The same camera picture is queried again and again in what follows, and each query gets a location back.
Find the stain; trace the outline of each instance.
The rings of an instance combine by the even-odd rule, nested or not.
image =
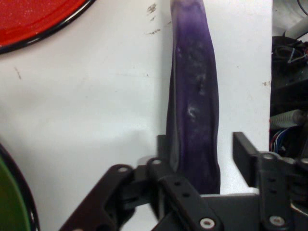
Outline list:
[[[269,85],[270,84],[270,81],[268,81],[268,82],[264,82],[264,83],[262,83],[264,86],[267,86],[267,85]]]
[[[154,3],[154,4],[151,5],[151,6],[149,6],[147,12],[148,12],[149,14],[153,13],[154,11],[156,11],[156,6],[157,6],[156,3]]]
[[[17,67],[14,67],[16,73],[18,74],[18,78],[21,80],[21,75],[20,75],[20,72],[18,71]]]
[[[155,30],[155,31],[153,31],[153,32],[151,32],[151,33],[147,33],[147,35],[154,35],[154,34],[156,34],[157,32],[159,32],[160,31],[160,29],[157,29],[157,30]]]
[[[170,22],[168,22],[166,25],[165,25],[165,27],[168,27],[168,26],[170,26],[171,25],[171,21]]]

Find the black rim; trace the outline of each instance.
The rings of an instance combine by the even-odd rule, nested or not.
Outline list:
[[[27,38],[25,40],[3,46],[0,48],[0,54],[8,53],[29,45],[32,45],[38,41],[41,41],[50,35],[56,33],[57,31],[61,30],[62,28],[66,27],[68,24],[70,24],[72,21],[77,19],[80,15],[82,15],[96,0],[86,0],[76,11],[74,11],[70,16],[59,22],[58,24],[50,27],[49,29],[32,36],[30,38]]]
[[[38,213],[34,204],[32,193],[23,174],[21,173],[17,164],[11,158],[9,153],[4,149],[4,147],[1,144],[0,144],[0,156],[2,157],[6,167],[14,177],[18,185],[18,188],[21,192],[24,204],[26,206],[31,231],[39,231],[40,228],[38,221],[39,220]]]

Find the wire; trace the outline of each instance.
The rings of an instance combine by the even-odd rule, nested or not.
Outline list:
[[[305,13],[305,15],[308,15],[307,11],[305,11],[304,7],[302,6],[302,4],[300,3],[300,0],[297,0],[297,3],[299,5],[299,7],[302,9],[302,11]]]
[[[277,136],[279,135],[279,133],[281,132],[281,130],[279,130],[279,131],[277,131],[276,133],[275,133],[275,135],[273,136],[273,138],[271,139],[271,141],[270,141],[270,144],[269,144],[269,150],[272,152],[272,151],[274,151],[274,147],[273,147],[273,144],[274,144],[274,142],[275,142],[275,140],[276,140],[276,138],[277,138]]]
[[[289,130],[289,128],[283,130],[281,133],[279,133],[279,135],[277,136],[276,140],[275,140],[275,144],[274,144],[274,152],[278,153],[280,145],[281,145],[281,141],[284,138],[286,131]]]
[[[284,36],[273,37],[272,63],[281,66],[308,64],[308,42]]]

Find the white tube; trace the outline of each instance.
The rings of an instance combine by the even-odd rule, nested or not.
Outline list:
[[[296,23],[284,33],[286,37],[298,39],[308,33],[308,16]]]

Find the black mount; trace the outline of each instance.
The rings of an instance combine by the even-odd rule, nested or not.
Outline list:
[[[308,159],[261,154],[241,132],[233,134],[233,159],[259,194],[201,197],[163,158],[136,169],[115,165],[60,231],[118,231],[143,204],[151,205],[159,221],[153,231],[308,229]]]

